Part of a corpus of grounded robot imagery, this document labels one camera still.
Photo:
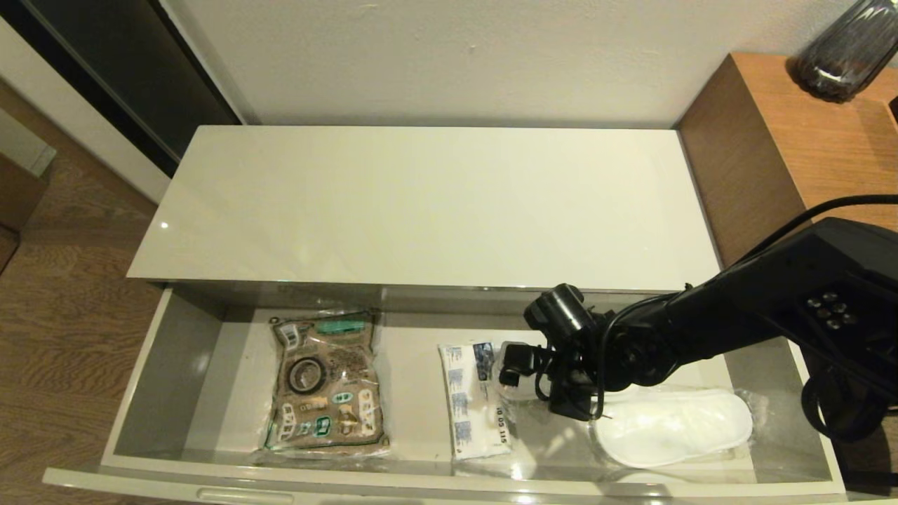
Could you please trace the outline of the white slipper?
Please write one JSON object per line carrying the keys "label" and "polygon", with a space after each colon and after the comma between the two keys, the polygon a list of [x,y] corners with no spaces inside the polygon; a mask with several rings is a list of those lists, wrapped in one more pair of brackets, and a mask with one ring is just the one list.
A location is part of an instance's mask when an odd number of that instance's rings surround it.
{"label": "white slipper", "polygon": [[498,383],[497,359],[500,357],[501,343],[495,352],[494,362],[491,372],[491,387],[500,397],[501,403],[507,409],[508,419],[514,422],[523,422],[525,419],[538,419],[540,422],[547,422],[551,418],[552,413],[549,412],[549,391],[551,390],[551,380],[545,372],[546,365],[551,362],[551,355],[547,349],[540,345],[532,345],[536,347],[537,371],[532,377],[522,377],[520,386],[517,388],[501,386]]}
{"label": "white slipper", "polygon": [[679,464],[732,450],[753,435],[753,415],[718,388],[631,386],[604,396],[590,429],[600,450],[632,468]]}

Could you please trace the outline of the white door frame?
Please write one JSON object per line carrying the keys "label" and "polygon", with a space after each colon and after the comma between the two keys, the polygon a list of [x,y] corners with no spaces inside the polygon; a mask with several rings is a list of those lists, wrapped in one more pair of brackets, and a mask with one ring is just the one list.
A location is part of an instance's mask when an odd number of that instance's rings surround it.
{"label": "white door frame", "polygon": [[133,189],[160,204],[170,177],[102,117],[1,17],[0,79]]}

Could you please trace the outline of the brown wooden desk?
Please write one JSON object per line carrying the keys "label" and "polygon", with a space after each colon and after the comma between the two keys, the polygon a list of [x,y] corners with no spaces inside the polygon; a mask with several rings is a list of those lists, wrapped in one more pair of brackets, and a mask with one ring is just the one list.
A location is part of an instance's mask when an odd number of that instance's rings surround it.
{"label": "brown wooden desk", "polygon": [[802,90],[785,55],[732,53],[676,130],[719,261],[735,263],[830,199],[898,194],[898,68],[842,105]]}

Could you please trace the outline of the white glossy low cabinet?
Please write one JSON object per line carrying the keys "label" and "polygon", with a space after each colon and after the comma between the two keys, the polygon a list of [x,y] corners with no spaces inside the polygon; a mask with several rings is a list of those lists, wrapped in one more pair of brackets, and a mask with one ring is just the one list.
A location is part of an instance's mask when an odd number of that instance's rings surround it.
{"label": "white glossy low cabinet", "polygon": [[719,269],[671,130],[204,126],[128,277],[672,291]]}

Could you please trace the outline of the brown grain bag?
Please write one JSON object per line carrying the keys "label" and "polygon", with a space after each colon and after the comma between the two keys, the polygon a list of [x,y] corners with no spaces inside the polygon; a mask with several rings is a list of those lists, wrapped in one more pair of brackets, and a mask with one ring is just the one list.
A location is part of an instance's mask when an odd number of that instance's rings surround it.
{"label": "brown grain bag", "polygon": [[[375,370],[378,313],[331,312],[269,320],[278,373],[263,448],[297,458],[368,457],[388,450],[380,381]],[[301,396],[286,384],[295,361],[315,357],[327,380]]]}

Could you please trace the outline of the white tissue pack blue print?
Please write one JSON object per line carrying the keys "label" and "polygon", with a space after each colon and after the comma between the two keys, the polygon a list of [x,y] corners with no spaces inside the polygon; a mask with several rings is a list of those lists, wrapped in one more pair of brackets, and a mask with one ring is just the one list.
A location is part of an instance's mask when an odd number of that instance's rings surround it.
{"label": "white tissue pack blue print", "polygon": [[494,380],[490,342],[438,346],[447,396],[453,459],[466,461],[512,452],[503,400]]}

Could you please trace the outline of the black tape roll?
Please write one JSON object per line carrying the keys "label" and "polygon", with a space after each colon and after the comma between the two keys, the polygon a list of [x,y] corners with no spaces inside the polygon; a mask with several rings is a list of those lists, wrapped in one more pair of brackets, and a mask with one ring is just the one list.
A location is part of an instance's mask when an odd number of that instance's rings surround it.
{"label": "black tape roll", "polygon": [[327,380],[327,372],[323,362],[315,357],[298,359],[291,365],[286,375],[286,384],[295,394],[308,396],[316,393]]}

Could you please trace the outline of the dark ribbed glass vase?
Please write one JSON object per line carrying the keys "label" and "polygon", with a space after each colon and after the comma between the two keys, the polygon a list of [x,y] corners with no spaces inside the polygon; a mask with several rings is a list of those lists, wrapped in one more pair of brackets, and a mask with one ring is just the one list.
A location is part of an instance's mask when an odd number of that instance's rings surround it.
{"label": "dark ribbed glass vase", "polygon": [[898,0],[856,0],[788,61],[809,95],[844,103],[866,89],[898,54]]}

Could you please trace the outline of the black door panel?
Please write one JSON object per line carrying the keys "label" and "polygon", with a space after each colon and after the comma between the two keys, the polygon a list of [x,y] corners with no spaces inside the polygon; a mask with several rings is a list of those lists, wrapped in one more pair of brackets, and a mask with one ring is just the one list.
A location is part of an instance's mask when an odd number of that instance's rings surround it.
{"label": "black door panel", "polygon": [[0,19],[164,175],[196,129],[241,123],[161,0],[0,0]]}

